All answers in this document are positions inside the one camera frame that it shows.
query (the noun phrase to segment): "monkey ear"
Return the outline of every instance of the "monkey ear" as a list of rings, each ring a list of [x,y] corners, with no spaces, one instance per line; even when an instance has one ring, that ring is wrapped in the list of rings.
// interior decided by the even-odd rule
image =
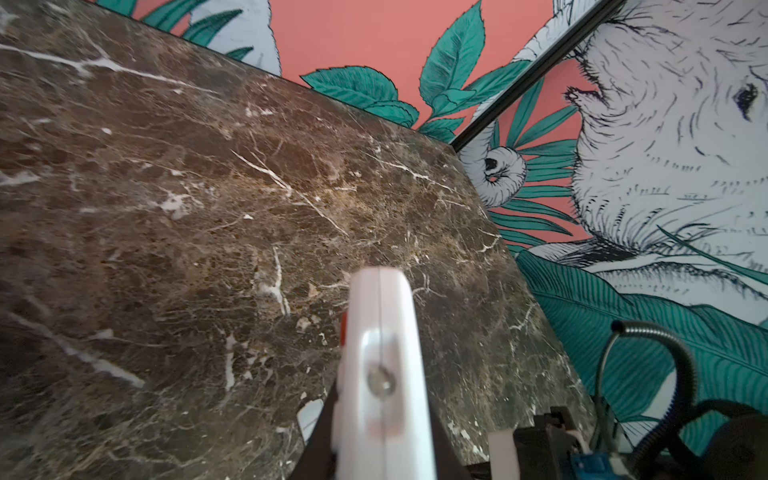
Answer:
[[[578,107],[582,115],[605,117],[610,113],[610,108],[605,100],[596,91],[583,91],[568,87],[565,92],[565,99]]]

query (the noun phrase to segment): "black cable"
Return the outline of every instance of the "black cable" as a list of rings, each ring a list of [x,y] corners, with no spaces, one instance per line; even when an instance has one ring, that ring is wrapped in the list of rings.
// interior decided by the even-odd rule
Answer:
[[[598,417],[598,424],[596,429],[600,429],[600,435],[603,437],[603,442],[607,446],[607,450],[610,453],[618,452],[616,443],[614,442],[614,436],[611,435],[611,428],[609,427],[605,418],[605,407],[603,407],[603,397],[601,394],[603,385],[603,373],[605,371],[605,363],[608,360],[608,353],[613,348],[616,340],[619,339],[620,333],[613,332],[611,338],[605,343],[603,353],[600,355],[600,362],[598,363],[598,370],[594,374],[594,412]]]
[[[696,370],[685,344],[672,332],[655,323],[615,321],[611,324],[611,329],[619,336],[652,339],[666,346],[672,354],[677,370],[674,395],[667,413],[658,425],[640,440],[627,460],[630,470],[635,475],[642,476],[664,450],[667,439],[677,435],[685,425],[696,396]]]
[[[733,402],[731,400],[710,399],[699,402],[684,420],[683,425],[687,425],[695,420],[700,419],[709,412],[718,412],[725,415],[729,419],[744,415],[759,415],[760,411],[749,405],[743,403]],[[677,463],[685,467],[689,472],[696,472],[701,478],[707,478],[706,473],[703,472],[702,459],[699,455],[693,453],[684,443],[680,440],[678,435],[672,435],[667,439],[667,449],[669,450],[672,458]]]

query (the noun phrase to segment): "coral pink wall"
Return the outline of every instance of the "coral pink wall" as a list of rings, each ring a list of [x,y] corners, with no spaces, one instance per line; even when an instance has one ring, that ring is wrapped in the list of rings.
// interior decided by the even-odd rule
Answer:
[[[283,76],[319,68],[365,65],[381,71],[398,88],[400,100],[422,113],[419,76],[438,38],[477,0],[271,0],[272,29]],[[552,16],[550,0],[483,0],[485,48],[468,83],[512,60]],[[463,117],[467,112],[452,115]]]
[[[584,76],[581,74],[581,70],[579,69],[578,62],[575,60],[567,60],[563,61],[562,63],[556,65],[552,70],[545,76],[544,79],[544,86],[541,88],[541,94],[539,95],[538,102],[536,102],[536,108],[533,110],[533,113],[531,114],[531,118],[528,119],[528,126],[531,126],[541,120],[542,118],[546,117],[547,115],[553,114],[556,111],[560,110],[561,108],[565,108],[571,105],[570,102],[565,100],[564,93],[566,88],[569,86],[579,88],[581,90],[594,90],[595,86],[590,83]],[[512,125],[512,119],[515,116],[515,112],[518,110],[518,104],[520,102],[515,102],[510,108],[508,108],[503,114],[501,114],[498,118],[498,130],[499,130],[499,137],[501,140],[501,144],[503,145],[507,141],[507,136],[509,133],[509,127]],[[555,128],[553,131],[549,132],[548,134],[540,137],[536,141],[532,142],[533,144],[546,144],[551,141],[558,141],[558,140],[567,140],[570,138],[577,138],[579,131],[581,129],[581,116],[580,114],[575,114],[573,117],[570,117],[567,119],[562,125]],[[531,157],[528,155],[523,156],[525,160],[529,160]],[[543,182],[531,182],[530,185],[557,185],[560,187],[570,187],[571,186],[571,178],[562,178],[559,180],[547,180]],[[571,198],[566,197],[555,197],[555,198],[538,198],[536,199],[537,203],[546,205],[548,207],[552,207],[556,210],[559,210],[561,212],[565,212],[567,214],[570,214],[573,218],[578,218],[576,216],[576,213],[574,212],[574,205],[573,200]],[[493,212],[497,212],[499,214],[506,214],[506,215],[518,215],[520,217],[536,217],[537,215],[534,214],[526,214],[523,212],[513,212],[511,210],[507,210],[505,208],[492,208],[490,209]],[[525,233],[529,233],[531,235],[534,235],[538,238],[541,238],[547,243],[550,242],[571,242],[576,240],[584,240],[589,238],[591,235],[589,233],[584,231],[584,228],[580,225],[574,225],[570,222],[559,220],[557,218],[548,218],[550,221],[555,222],[557,225],[565,228],[568,230],[569,233],[571,233],[572,236],[568,236],[564,233],[557,233],[557,232],[547,232],[547,231],[528,231],[528,230],[520,230]]]

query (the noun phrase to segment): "monkey eye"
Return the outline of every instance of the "monkey eye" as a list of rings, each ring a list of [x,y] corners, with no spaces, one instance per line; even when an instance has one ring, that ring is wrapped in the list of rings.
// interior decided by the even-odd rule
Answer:
[[[739,90],[734,96],[733,101],[736,102],[736,106],[741,110],[744,120],[750,120],[750,108],[757,98],[757,87],[754,84],[746,84],[741,90]]]

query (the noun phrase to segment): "white plastic part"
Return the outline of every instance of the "white plastic part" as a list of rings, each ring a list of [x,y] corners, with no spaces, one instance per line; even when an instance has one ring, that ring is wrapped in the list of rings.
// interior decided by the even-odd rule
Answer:
[[[320,413],[323,410],[323,401],[321,399],[314,399],[309,401],[304,407],[296,414],[296,418],[299,420],[299,429],[301,430],[301,438],[304,439],[306,444],[312,436],[312,431],[315,429],[317,419],[320,418]]]
[[[333,413],[339,480],[434,480],[422,352],[405,275],[366,268],[349,281],[346,344]],[[391,374],[382,390],[369,375]]]
[[[514,429],[488,433],[488,450],[493,480],[520,480]]]

